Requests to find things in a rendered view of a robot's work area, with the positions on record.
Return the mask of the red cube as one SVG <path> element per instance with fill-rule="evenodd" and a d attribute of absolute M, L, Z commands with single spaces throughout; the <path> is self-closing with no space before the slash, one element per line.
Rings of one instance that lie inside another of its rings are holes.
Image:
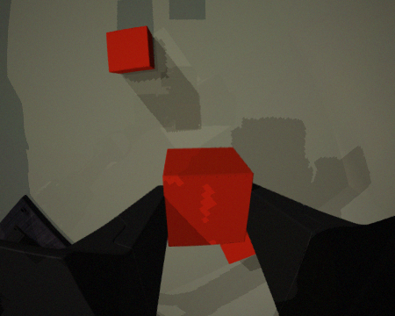
<path fill-rule="evenodd" d="M 244 242 L 254 173 L 235 148 L 169 148 L 162 180 L 169 246 Z"/>
<path fill-rule="evenodd" d="M 133 73 L 154 69 L 152 34 L 145 27 L 106 33 L 110 73 Z"/>
<path fill-rule="evenodd" d="M 254 247 L 253 245 L 251 245 L 250 241 L 251 240 L 248 236 L 248 233 L 246 233 L 246 238 L 244 238 L 244 242 L 223 243 L 223 245 L 221 245 L 221 248 L 228 262 L 237 262 L 255 255 L 256 253 L 254 252 Z"/>

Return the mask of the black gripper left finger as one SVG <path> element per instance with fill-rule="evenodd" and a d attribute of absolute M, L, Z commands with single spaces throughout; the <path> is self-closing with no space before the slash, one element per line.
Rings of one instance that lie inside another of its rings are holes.
<path fill-rule="evenodd" d="M 57 316 L 156 316 L 168 238 L 156 186 L 67 248 L 0 239 L 0 298 Z"/>

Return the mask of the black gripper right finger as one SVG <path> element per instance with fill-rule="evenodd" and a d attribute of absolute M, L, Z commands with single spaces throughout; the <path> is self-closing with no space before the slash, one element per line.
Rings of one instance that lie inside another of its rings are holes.
<path fill-rule="evenodd" d="M 358 225 L 253 183 L 247 233 L 279 316 L 349 316 L 395 255 L 395 215 Z"/>

